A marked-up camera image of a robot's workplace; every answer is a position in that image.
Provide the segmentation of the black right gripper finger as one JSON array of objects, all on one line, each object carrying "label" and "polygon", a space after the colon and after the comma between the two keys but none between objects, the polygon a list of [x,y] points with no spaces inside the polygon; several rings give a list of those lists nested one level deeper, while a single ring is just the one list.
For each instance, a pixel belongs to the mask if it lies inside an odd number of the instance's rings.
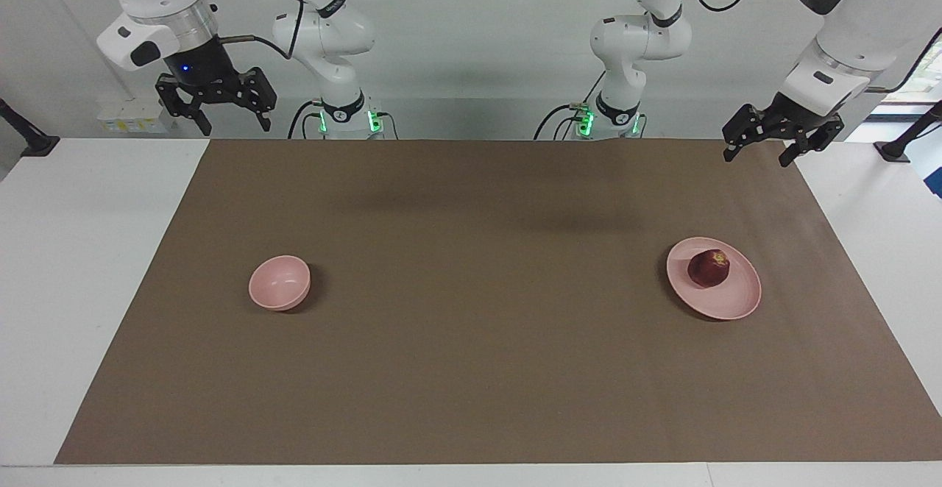
[{"label": "black right gripper finger", "polygon": [[262,68],[250,68],[238,74],[236,104],[255,115],[264,132],[272,131],[270,113],[276,108],[278,95]]},{"label": "black right gripper finger", "polygon": [[210,135],[210,122],[201,109],[201,99],[186,102],[180,96],[180,85],[174,75],[159,75],[156,91],[159,102],[171,117],[186,118],[196,124],[203,136]]}]

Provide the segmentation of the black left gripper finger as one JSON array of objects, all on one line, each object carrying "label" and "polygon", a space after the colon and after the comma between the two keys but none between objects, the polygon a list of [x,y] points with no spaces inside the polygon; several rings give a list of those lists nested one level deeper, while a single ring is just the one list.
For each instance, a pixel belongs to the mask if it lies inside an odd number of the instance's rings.
[{"label": "black left gripper finger", "polygon": [[796,158],[808,152],[824,151],[845,127],[842,119],[828,119],[822,125],[805,129],[797,124],[790,124],[782,129],[784,141],[792,141],[779,156],[782,168],[790,166]]},{"label": "black left gripper finger", "polygon": [[766,141],[775,124],[775,115],[767,110],[760,110],[751,104],[744,104],[723,126],[723,139],[726,148],[723,159],[730,163],[741,149],[747,145]]}]

